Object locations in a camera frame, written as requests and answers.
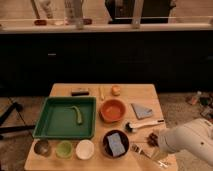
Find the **black bowl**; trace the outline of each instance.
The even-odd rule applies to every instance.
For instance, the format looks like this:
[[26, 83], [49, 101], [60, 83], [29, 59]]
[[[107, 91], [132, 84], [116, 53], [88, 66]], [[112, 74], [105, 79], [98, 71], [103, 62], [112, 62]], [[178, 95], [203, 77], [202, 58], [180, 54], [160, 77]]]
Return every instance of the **black bowl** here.
[[[119, 134], [119, 136], [120, 136], [120, 138], [121, 138], [121, 143], [123, 144], [124, 149], [125, 149], [125, 152], [124, 152], [124, 153], [122, 153], [122, 154], [120, 154], [119, 156], [116, 156], [116, 157], [113, 156], [112, 150], [111, 150], [110, 147], [109, 147], [109, 141], [108, 141], [108, 139], [107, 139], [107, 136], [110, 136], [110, 135], [112, 135], [112, 134], [114, 134], [114, 133], [118, 133], [118, 134]], [[111, 130], [111, 131], [107, 132], [107, 133], [104, 135], [104, 138], [103, 138], [103, 148], [104, 148], [105, 152], [106, 152], [109, 156], [111, 156], [111, 157], [113, 157], [113, 158], [121, 157], [121, 156], [125, 155], [125, 154], [127, 153], [128, 149], [129, 149], [129, 139], [128, 139], [128, 137], [126, 136], [126, 134], [125, 134], [124, 132], [122, 132], [122, 131], [120, 131], [120, 130]]]

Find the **green tray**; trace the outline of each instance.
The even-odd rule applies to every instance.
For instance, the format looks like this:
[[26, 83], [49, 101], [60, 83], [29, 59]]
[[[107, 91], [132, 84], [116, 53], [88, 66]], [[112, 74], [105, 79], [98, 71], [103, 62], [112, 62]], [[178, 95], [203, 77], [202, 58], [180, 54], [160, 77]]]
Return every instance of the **green tray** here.
[[[82, 124], [77, 123], [77, 106]], [[45, 99], [33, 137], [40, 139], [90, 139], [95, 129], [96, 99], [94, 97], [49, 97]]]

